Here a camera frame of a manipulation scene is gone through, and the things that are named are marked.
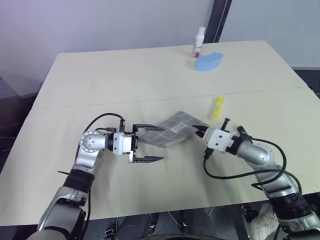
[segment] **white shoe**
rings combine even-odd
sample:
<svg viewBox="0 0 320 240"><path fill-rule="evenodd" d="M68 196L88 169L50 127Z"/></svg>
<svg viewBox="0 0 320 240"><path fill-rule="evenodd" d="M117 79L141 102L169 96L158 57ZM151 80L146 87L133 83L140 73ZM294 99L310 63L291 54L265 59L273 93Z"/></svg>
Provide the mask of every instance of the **white shoe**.
<svg viewBox="0 0 320 240"><path fill-rule="evenodd" d="M250 225L250 237L252 240L265 240L271 233L277 230L279 226L277 215L269 203L261 206L258 216L256 216Z"/></svg>

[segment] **blue paper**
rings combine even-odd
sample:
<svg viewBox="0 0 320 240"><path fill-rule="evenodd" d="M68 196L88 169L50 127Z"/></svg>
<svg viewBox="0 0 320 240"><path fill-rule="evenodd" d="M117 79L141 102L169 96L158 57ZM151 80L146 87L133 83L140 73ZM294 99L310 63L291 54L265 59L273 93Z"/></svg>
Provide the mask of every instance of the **blue paper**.
<svg viewBox="0 0 320 240"><path fill-rule="evenodd" d="M195 65L196 71L210 71L217 68L224 55L219 52L213 52L209 55L201 55Z"/></svg>

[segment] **white label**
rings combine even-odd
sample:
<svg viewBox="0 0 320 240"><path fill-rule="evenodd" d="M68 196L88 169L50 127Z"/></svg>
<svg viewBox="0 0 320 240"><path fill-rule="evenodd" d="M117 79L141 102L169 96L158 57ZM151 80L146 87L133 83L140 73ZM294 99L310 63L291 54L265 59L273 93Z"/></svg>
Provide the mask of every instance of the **white label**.
<svg viewBox="0 0 320 240"><path fill-rule="evenodd" d="M170 129L170 131L174 132L175 134L178 133L181 129L184 129L185 127L188 127L187 124L180 122L179 124L175 125L173 128Z"/></svg>

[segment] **gray cloth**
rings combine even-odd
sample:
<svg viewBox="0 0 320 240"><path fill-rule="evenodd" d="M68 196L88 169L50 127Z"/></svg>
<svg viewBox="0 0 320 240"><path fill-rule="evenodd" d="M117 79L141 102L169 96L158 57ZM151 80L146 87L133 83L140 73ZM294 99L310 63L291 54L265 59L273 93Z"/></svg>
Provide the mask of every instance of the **gray cloth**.
<svg viewBox="0 0 320 240"><path fill-rule="evenodd" d="M179 111L158 126L164 129L164 131L147 131L145 135L139 137L139 141L163 149L169 148L173 144L182 142L189 135L195 133L197 129L192 125L208 127L206 123L199 119L183 111Z"/></svg>

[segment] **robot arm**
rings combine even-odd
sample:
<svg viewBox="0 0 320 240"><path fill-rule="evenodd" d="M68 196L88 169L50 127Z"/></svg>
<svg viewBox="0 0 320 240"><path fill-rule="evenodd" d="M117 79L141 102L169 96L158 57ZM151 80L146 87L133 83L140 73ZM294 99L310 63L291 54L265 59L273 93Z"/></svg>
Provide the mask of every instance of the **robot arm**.
<svg viewBox="0 0 320 240"><path fill-rule="evenodd" d="M105 149L114 155L129 155L129 163L152 163L163 158L135 155L138 148L136 132L139 128L162 131L150 124L134 124L132 132L125 132L123 121L120 132L116 128L100 128L110 133L88 130L81 135L73 167L42 215L37 232L29 240L80 238L86 216L82 207L103 164Z"/></svg>
<svg viewBox="0 0 320 240"><path fill-rule="evenodd" d="M276 165L274 153L269 146L253 143L251 136L242 126L237 128L240 136L237 136L236 132L226 131L228 121L229 119L226 118L221 129L206 129L203 126L195 126L199 129L197 135L202 137L207 146L204 164L213 151L218 150L244 159L254 171L277 170L277 172L261 171L261 173L255 175L260 183L274 179L269 183L262 184L261 188L270 200L280 226L286 233L293 235L306 231L317 231L317 234L319 234L320 220L307 205L293 180L287 174L281 174L275 179L280 172L280 168ZM216 176L208 173L205 165L204 170L210 177L216 178Z"/></svg>

